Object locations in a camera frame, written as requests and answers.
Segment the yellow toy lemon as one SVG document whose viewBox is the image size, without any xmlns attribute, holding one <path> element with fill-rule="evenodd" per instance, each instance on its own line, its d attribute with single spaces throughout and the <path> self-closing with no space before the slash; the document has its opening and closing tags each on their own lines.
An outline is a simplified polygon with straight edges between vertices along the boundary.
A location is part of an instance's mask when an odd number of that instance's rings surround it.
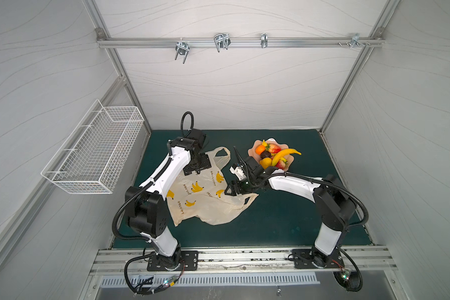
<svg viewBox="0 0 450 300">
<path fill-rule="evenodd" d="M 268 167 L 272 166 L 272 162 L 273 160 L 270 157 L 265 157 L 259 163 L 262 166 L 262 168 L 266 170 Z"/>
</svg>

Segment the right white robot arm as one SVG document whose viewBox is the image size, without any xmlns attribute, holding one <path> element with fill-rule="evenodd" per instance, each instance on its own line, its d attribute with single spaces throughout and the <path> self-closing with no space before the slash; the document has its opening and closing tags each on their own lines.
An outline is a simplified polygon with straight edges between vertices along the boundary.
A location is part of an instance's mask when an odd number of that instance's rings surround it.
<svg viewBox="0 0 450 300">
<path fill-rule="evenodd" d="M 353 195 L 336 177 L 315 178 L 286 172 L 276 166 L 264 168 L 252 158 L 232 165 L 231 172 L 237 179 L 227 184 L 225 195 L 239 196 L 269 188 L 313 202 L 321 218 L 321 227 L 304 258 L 319 269 L 330 264 L 333 253 L 351 227 L 358 206 Z"/>
</svg>

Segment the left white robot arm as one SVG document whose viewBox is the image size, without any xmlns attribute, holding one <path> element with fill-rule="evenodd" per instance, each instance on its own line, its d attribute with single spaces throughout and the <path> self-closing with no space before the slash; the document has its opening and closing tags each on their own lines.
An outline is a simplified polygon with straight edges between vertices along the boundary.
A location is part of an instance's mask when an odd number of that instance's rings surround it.
<svg viewBox="0 0 450 300">
<path fill-rule="evenodd" d="M 180 255 L 179 242 L 167 225 L 166 197 L 184 170 L 198 173 L 211 167 L 201 152 L 205 140 L 206 135 L 199 132 L 169 141 L 164 161 L 144 183 L 126 193 L 123 219 L 137 233 L 135 238 L 149 243 L 158 256 L 175 259 Z"/>
</svg>

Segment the large yellow toy banana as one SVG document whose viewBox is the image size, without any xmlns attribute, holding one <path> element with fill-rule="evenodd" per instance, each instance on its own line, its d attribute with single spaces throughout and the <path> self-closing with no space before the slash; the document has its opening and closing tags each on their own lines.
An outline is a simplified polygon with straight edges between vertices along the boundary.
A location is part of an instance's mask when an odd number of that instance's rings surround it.
<svg viewBox="0 0 450 300">
<path fill-rule="evenodd" d="M 293 155 L 293 154 L 301 155 L 301 153 L 295 149 L 290 149 L 290 148 L 283 149 L 273 157 L 271 165 L 276 166 L 283 157 L 285 157 L 287 155 Z"/>
</svg>

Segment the cream banana-print plastic bag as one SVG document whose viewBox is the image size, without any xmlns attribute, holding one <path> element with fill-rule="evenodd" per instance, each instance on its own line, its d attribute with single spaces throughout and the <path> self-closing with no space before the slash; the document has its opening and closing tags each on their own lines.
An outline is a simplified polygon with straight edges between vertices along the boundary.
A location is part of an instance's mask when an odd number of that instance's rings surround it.
<svg viewBox="0 0 450 300">
<path fill-rule="evenodd" d="M 217 147 L 206 155 L 211 168 L 199 174 L 181 172 L 167 193 L 167 205 L 175 226 L 193 217 L 213 226 L 230 223 L 258 197 L 256 193 L 225 194 L 228 184 L 222 169 L 231 160 L 228 148 Z"/>
</svg>

